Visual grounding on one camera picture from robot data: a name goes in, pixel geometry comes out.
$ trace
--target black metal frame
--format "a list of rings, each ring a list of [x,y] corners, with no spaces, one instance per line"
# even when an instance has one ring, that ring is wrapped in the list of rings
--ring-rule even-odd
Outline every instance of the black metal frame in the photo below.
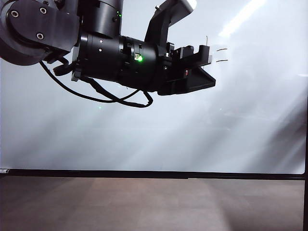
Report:
[[[36,177],[83,177],[83,178],[157,178],[157,179],[199,178],[199,179],[234,179],[234,180],[303,180],[305,181],[303,231],[308,231],[308,129],[306,136],[306,156],[305,156],[304,174],[11,169],[7,175],[36,176]]]

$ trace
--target cylindrical joint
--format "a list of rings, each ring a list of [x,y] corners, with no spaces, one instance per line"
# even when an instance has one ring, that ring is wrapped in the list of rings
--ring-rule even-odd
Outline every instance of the cylindrical joint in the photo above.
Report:
[[[81,33],[73,60],[79,76],[118,82],[139,90],[148,89],[157,66],[153,44],[123,36],[104,38],[87,32]]]
[[[83,0],[79,6],[82,27],[109,38],[121,34],[123,0]]]
[[[71,14],[76,14],[78,10],[78,0],[65,0],[63,11]]]

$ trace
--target green led light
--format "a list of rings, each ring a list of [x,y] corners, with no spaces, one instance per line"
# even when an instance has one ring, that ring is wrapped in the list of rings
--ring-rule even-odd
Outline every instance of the green led light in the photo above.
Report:
[[[138,58],[138,62],[142,62],[143,61],[143,57],[140,55]]]

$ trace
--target horizontal bar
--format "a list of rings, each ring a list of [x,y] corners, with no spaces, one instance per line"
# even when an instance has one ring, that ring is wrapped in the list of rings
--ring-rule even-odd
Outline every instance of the horizontal bar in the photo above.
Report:
[[[6,176],[156,179],[305,180],[301,174],[10,169]]]

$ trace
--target vertical pole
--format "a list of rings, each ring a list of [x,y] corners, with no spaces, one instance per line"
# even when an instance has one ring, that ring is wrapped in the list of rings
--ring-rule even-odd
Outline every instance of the vertical pole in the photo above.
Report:
[[[303,231],[308,231],[308,115],[307,115],[307,136],[306,136],[306,156],[305,156],[304,177],[305,177],[305,191],[304,191],[304,229]]]
[[[308,231],[308,180],[305,178],[305,194],[304,194],[304,229]]]

